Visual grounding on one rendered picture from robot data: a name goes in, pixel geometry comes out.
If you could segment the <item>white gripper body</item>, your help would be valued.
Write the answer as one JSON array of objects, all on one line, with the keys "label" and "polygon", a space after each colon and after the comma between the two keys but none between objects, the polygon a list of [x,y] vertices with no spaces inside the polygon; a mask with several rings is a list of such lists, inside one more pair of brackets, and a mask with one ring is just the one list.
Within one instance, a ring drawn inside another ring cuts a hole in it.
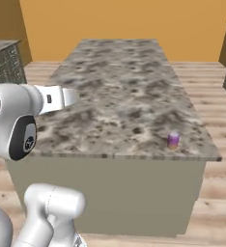
[{"label": "white gripper body", "polygon": [[79,93],[75,89],[63,88],[64,105],[74,105],[79,100]]}]

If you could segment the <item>purple can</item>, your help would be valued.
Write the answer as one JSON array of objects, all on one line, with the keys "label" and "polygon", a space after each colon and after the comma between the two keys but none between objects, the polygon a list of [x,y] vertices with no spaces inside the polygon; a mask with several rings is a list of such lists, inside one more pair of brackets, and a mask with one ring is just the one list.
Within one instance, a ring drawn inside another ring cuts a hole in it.
[{"label": "purple can", "polygon": [[180,134],[178,131],[172,131],[168,135],[167,147],[171,150],[175,149],[180,141]]}]

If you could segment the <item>beige kitchen island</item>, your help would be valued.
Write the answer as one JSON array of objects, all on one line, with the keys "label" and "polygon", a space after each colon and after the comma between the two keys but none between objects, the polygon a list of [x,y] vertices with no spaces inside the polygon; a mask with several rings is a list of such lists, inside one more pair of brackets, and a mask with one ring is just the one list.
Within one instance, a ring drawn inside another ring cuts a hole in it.
[{"label": "beige kitchen island", "polygon": [[83,192],[84,233],[185,233],[205,166],[221,156],[158,42],[83,40],[49,82],[80,100],[37,118],[37,145],[8,165],[17,195],[36,182]]}]

